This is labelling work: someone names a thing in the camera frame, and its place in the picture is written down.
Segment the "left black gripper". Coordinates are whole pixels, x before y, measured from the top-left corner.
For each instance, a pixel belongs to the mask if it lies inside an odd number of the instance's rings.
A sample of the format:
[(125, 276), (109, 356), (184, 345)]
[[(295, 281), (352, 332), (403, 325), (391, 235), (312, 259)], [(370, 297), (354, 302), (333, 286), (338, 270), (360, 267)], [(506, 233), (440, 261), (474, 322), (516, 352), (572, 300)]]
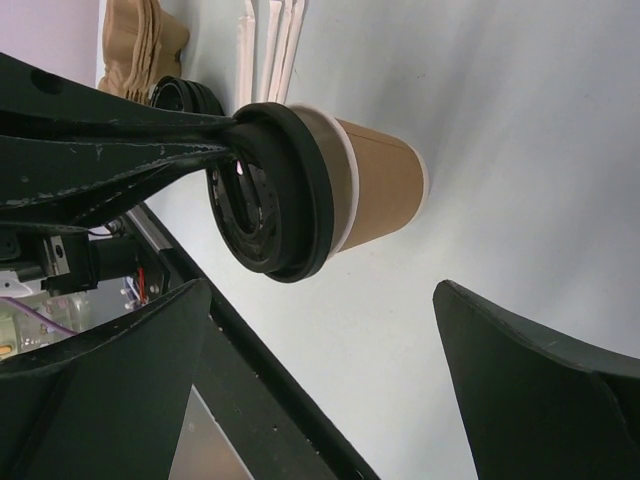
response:
[(130, 236), (81, 227), (119, 216), (230, 157), (230, 117), (144, 106), (1, 57), (1, 270), (52, 295), (138, 271)]

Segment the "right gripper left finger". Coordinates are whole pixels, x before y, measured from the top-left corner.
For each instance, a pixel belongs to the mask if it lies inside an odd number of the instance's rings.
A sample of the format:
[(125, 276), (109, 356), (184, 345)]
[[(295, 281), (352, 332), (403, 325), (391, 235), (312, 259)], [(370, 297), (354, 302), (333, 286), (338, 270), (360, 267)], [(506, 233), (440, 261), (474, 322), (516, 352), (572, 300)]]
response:
[(4, 479), (166, 479), (211, 292), (192, 280), (1, 363)]

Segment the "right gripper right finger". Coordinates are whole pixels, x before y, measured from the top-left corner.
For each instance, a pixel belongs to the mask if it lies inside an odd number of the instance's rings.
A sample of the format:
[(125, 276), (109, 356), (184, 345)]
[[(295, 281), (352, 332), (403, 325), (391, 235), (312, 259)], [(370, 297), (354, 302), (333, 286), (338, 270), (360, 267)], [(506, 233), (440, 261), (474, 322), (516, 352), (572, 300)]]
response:
[(479, 478), (638, 478), (638, 359), (450, 280), (433, 304)]

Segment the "black cup lid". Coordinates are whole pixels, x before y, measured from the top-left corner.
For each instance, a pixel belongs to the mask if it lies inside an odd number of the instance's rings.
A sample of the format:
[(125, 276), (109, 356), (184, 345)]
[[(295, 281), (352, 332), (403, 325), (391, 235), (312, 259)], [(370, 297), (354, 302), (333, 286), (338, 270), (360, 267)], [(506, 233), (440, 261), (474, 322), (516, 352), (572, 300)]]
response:
[(334, 201), (318, 142), (278, 103), (254, 103), (221, 139), (230, 160), (207, 170), (216, 225), (248, 270), (280, 283), (316, 274), (328, 258)]

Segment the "brown paper coffee cup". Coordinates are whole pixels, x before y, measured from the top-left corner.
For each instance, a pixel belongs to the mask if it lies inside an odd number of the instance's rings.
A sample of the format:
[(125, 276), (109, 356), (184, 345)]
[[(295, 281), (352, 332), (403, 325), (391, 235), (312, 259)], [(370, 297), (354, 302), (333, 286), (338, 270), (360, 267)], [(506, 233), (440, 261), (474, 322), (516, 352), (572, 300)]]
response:
[(330, 256), (394, 233), (420, 213), (429, 193), (424, 159), (392, 135), (291, 104), (319, 147), (331, 185)]

